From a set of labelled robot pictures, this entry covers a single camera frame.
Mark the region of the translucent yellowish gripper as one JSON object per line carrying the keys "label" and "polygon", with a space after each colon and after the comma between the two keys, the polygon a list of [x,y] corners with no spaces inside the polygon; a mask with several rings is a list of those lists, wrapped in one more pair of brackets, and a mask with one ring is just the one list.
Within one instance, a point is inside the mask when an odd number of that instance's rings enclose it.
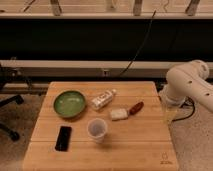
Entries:
{"label": "translucent yellowish gripper", "polygon": [[167,125],[170,125],[178,113],[179,105],[163,101],[162,107],[164,113],[164,121]]}

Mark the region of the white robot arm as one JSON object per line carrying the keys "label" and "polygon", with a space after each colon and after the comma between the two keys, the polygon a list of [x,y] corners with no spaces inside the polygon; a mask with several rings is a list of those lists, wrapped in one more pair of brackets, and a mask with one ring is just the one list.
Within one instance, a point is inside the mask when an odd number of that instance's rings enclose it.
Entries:
{"label": "white robot arm", "polygon": [[202,60],[179,64],[168,70],[167,84],[159,91],[167,125],[171,124],[187,97],[213,112],[213,85],[206,81],[208,76],[209,67]]}

